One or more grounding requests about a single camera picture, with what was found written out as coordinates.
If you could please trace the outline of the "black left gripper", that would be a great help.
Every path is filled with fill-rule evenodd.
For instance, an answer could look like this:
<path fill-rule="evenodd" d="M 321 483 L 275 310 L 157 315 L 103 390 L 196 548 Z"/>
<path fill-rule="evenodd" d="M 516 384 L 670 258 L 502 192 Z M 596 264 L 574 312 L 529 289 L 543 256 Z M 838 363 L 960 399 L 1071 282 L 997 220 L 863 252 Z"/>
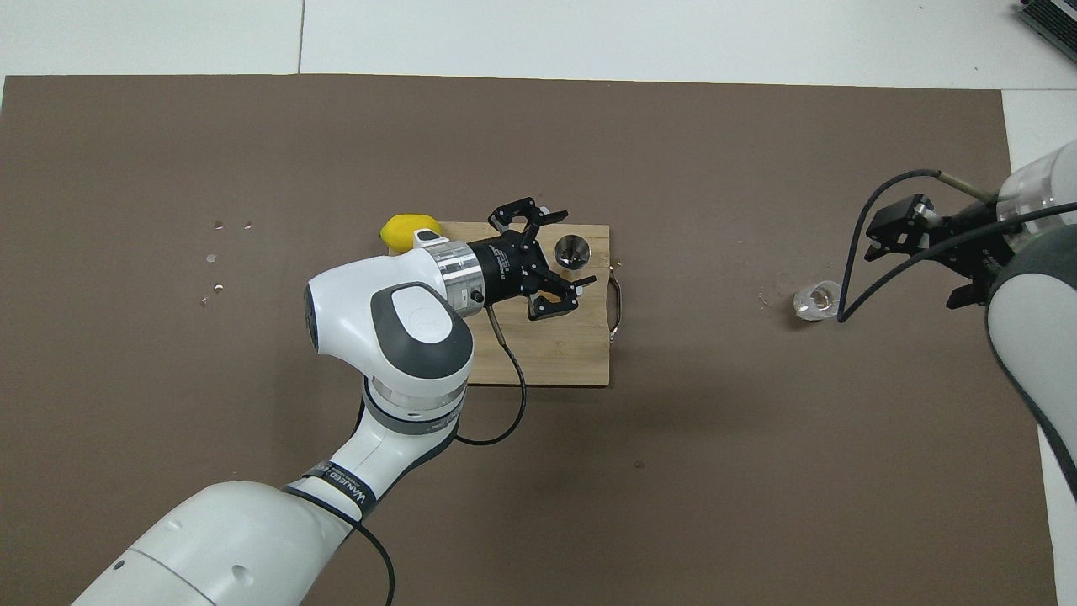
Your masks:
<path fill-rule="evenodd" d="M 529 321 L 565 316 L 581 307 L 582 291 L 595 284 L 597 276 L 567 280 L 559 274 L 541 279 L 536 273 L 538 266 L 549 267 L 538 246 L 538 231 L 568 215 L 568 210 L 547 210 L 532 197 L 501 205 L 491 212 L 490 226 L 496 237 L 468 242 L 470 251 L 480 264 L 484 306 L 528 295 Z M 522 231 L 510 228 L 516 219 L 524 219 Z"/>

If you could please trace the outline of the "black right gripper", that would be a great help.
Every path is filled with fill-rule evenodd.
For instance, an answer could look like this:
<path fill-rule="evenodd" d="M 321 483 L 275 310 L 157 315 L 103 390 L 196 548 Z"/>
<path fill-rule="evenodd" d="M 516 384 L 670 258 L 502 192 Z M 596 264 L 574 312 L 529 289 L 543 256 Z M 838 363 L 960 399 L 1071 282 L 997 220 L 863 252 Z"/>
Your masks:
<path fill-rule="evenodd" d="M 946 239 L 999 222 L 993 206 L 966 207 L 955 215 L 946 215 L 938 226 L 931 229 L 932 214 L 934 205 L 926 195 L 911 195 L 876 212 L 866 230 L 869 246 L 865 260 L 878 260 L 890 253 L 915 256 L 920 250 L 926 249 L 926 242 L 935 246 Z M 999 281 L 1001 268 L 1013 258 L 1013 249 L 1007 238 L 1019 230 L 1018 226 L 1009 226 L 981 235 L 935 257 L 951 271 L 969 279 L 968 284 L 954 288 L 947 297 L 949 310 L 988 306 Z"/>

